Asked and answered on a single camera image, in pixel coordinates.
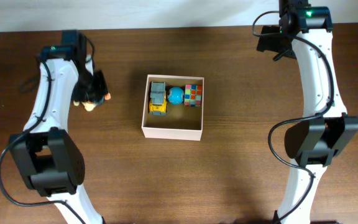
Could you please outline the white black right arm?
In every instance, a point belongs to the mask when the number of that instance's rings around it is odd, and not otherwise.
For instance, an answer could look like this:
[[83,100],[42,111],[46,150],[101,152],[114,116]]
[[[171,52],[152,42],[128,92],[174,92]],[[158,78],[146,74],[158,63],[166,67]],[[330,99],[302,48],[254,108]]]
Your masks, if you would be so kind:
[[[303,89],[303,116],[281,121],[268,133],[276,159],[290,167],[285,196],[273,223],[310,223],[318,184],[332,160],[358,132],[358,117],[349,116],[337,85],[332,56],[333,22],[328,7],[308,1],[279,0],[276,26],[263,26],[257,50],[275,52],[274,60],[298,62]],[[284,146],[290,161],[272,149],[273,132],[289,125]]]

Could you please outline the yellow plush duck toy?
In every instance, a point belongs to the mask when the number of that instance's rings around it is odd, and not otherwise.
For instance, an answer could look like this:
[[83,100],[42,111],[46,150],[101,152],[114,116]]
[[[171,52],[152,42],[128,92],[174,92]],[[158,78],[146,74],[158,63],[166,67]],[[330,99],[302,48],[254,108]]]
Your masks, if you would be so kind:
[[[111,99],[111,94],[107,93],[106,95],[104,95],[104,97],[98,101],[98,102],[91,102],[91,101],[84,101],[81,102],[81,104],[84,106],[86,111],[93,111],[97,106],[102,105],[106,100],[110,100]],[[74,101],[73,104],[75,106],[79,106],[80,102],[79,101]]]

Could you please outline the yellow grey toy truck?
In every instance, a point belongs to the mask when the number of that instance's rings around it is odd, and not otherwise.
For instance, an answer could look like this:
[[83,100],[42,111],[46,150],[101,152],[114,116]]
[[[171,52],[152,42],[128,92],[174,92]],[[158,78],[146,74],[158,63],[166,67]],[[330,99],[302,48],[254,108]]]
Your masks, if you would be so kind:
[[165,116],[167,113],[166,83],[151,82],[149,114]]

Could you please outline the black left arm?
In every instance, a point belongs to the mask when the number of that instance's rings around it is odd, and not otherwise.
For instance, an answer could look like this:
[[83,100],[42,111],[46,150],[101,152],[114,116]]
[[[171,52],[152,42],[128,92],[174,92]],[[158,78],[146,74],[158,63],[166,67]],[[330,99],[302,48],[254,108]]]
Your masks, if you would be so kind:
[[11,153],[25,186],[54,204],[67,223],[104,223],[83,184],[85,161],[68,134],[70,105],[87,111],[110,99],[102,71],[95,70],[93,43],[78,30],[64,30],[59,45],[46,46],[39,55],[40,83],[24,130],[13,134],[3,151]]

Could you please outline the colourful puzzle cube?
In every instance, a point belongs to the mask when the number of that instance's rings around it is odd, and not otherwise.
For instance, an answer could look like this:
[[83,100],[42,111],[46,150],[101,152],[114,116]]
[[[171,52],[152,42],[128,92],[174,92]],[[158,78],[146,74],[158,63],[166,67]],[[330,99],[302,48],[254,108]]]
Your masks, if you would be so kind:
[[184,105],[186,107],[200,107],[203,99],[203,87],[201,85],[185,85]]

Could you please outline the blue toy ball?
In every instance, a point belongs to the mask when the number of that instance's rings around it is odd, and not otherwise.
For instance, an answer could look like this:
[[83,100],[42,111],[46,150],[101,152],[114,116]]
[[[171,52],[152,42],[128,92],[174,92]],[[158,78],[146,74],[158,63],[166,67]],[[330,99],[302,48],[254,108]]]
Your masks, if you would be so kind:
[[184,91],[180,87],[172,87],[168,91],[168,101],[173,105],[182,104],[184,101]]

